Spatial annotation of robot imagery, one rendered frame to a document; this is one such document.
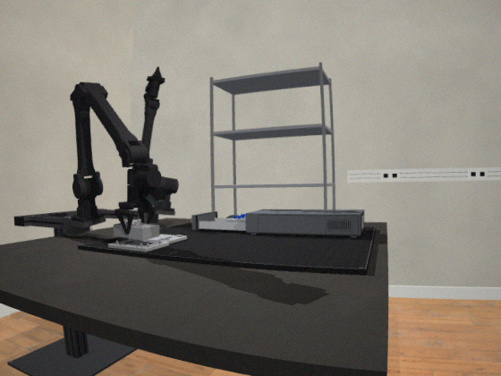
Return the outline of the white square plate with slots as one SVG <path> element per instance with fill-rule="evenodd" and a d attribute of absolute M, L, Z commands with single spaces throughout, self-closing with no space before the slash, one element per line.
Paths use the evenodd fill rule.
<path fill-rule="evenodd" d="M 160 239 L 158 239 L 158 241 L 148 241 L 148 240 L 141 241 L 141 240 L 129 239 L 126 241 L 121 241 L 119 243 L 118 240 L 116 240 L 116 243 L 109 244 L 108 248 L 130 250 L 137 252 L 149 252 L 166 246 L 169 246 L 169 242 L 161 242 Z"/>

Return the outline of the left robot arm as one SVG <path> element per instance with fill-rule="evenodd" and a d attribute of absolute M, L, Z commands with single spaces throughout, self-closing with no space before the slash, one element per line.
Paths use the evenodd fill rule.
<path fill-rule="evenodd" d="M 156 87 L 154 89 L 150 89 L 150 83 L 151 80 L 146 86 L 145 92 L 147 92 L 143 96 L 145 99 L 145 121 L 141 139 L 142 143 L 145 145 L 145 147 L 147 147 L 148 151 L 150 149 L 154 119 L 157 114 L 157 109 L 160 105 L 159 99 L 157 99 L 158 89 Z M 157 187 L 166 188 L 166 199 L 163 201 L 160 207 L 156 207 L 157 210 L 174 211 L 174 209 L 171 209 L 171 201 L 169 201 L 169 197 L 172 193 L 176 193 L 178 191 L 178 180 L 161 176 L 161 183 Z"/>

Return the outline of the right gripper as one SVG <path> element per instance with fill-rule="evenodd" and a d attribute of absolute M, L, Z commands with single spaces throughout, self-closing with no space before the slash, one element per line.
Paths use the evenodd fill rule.
<path fill-rule="evenodd" d="M 151 219 L 153 218 L 156 212 L 156 207 L 152 208 L 152 205 L 149 202 L 128 203 L 130 202 L 130 187 L 140 187 L 140 185 L 127 185 L 127 202 L 119 202 L 119 209 L 115 209 L 115 215 L 118 217 L 120 223 L 122 224 L 123 230 L 127 235 L 130 233 L 132 220 L 134 216 L 134 212 L 129 212 L 130 209 L 139 208 L 138 212 L 141 219 L 141 223 L 144 223 L 144 213 L 148 213 L 149 217 L 147 220 L 147 224 L 150 223 Z M 128 218 L 127 228 L 124 223 L 123 216 L 126 216 Z"/>

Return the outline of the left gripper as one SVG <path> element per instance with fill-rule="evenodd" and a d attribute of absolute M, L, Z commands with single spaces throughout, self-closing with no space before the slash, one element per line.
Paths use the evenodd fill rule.
<path fill-rule="evenodd" d="M 155 87 L 159 89 L 159 84 L 163 84 L 165 82 L 165 78 L 162 77 L 159 71 L 159 66 L 157 67 L 156 71 L 153 73 L 152 76 L 148 76 L 147 81 L 150 80 L 151 80 L 150 89 L 154 89 Z"/>

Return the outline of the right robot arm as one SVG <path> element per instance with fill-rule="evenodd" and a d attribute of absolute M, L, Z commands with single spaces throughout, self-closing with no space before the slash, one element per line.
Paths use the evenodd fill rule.
<path fill-rule="evenodd" d="M 100 83 L 80 82 L 75 85 L 74 91 L 70 101 L 75 113 L 78 169 L 73 175 L 72 190 L 78 199 L 78 208 L 77 215 L 71 216 L 71 220 L 85 223 L 105 216 L 103 212 L 97 213 L 95 203 L 95 198 L 103 192 L 103 183 L 92 161 L 90 108 L 114 141 L 123 167 L 133 167 L 127 170 L 127 184 L 140 187 L 130 187 L 130 203 L 150 202 L 160 207 L 166 198 L 166 188 L 157 187 L 161 183 L 158 166 L 149 163 L 149 151 L 145 145 L 127 129 L 108 103 L 106 89 Z M 84 178 L 90 175 L 91 178 Z"/>

